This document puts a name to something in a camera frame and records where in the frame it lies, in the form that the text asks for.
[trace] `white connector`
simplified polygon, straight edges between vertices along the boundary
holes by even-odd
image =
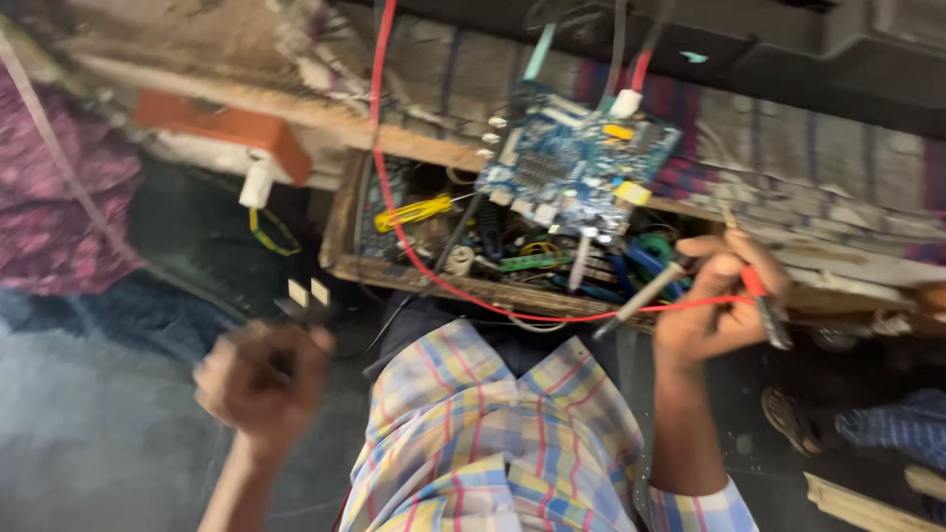
[[[272,162],[269,159],[256,161],[246,172],[246,181],[240,191],[239,204],[247,208],[264,208],[270,200],[274,179]]]
[[[628,118],[638,111],[643,98],[643,94],[630,89],[620,91],[618,97],[614,99],[614,105],[611,106],[610,115],[616,118]]]

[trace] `hand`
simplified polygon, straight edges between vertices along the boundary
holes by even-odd
[[[719,295],[748,296],[740,271],[751,264],[775,307],[780,309],[791,281],[779,262],[740,230],[728,230],[723,237],[681,240],[676,248],[690,257],[706,259],[690,291],[680,302]],[[654,334],[655,357],[674,365],[699,364],[739,347],[766,339],[757,307],[752,303],[706,305],[668,310],[657,319]]]
[[[221,336],[195,370],[197,402],[234,427],[254,457],[282,459],[320,406],[333,343],[324,329],[252,322]]]

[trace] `striped cloth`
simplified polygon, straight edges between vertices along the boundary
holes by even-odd
[[[927,388],[897,405],[838,414],[834,426],[854,445],[896,447],[946,470],[946,392],[942,390]]]
[[[375,384],[342,513],[348,530],[637,530],[643,438],[572,338],[520,379],[465,320],[404,349]],[[652,529],[755,530],[739,491],[650,488]]]

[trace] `yellow wire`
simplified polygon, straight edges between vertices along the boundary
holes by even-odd
[[[562,262],[562,250],[559,249],[553,243],[550,242],[533,242],[522,249],[519,250],[519,256],[525,257],[527,255],[539,255],[539,254],[548,254],[555,253],[555,263],[550,264],[549,266],[539,266],[539,270],[550,270],[555,266],[558,266]]]
[[[266,246],[266,249],[278,253],[284,257],[290,255],[295,255],[302,251],[302,246],[299,244],[299,240],[295,239],[290,233],[289,228],[279,220],[276,215],[272,214],[269,210],[263,209],[263,216],[268,218],[276,227],[279,228],[279,231],[283,234],[284,237],[289,241],[290,244],[294,246],[294,249],[286,249],[280,247],[276,242],[273,242],[272,239],[259,228],[259,211],[257,209],[250,209],[250,232],[253,233],[253,236],[259,240],[259,243]]]

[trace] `shirt sleeve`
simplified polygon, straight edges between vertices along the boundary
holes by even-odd
[[[736,485],[703,497],[673,495],[648,487],[652,532],[749,532],[759,530]]]

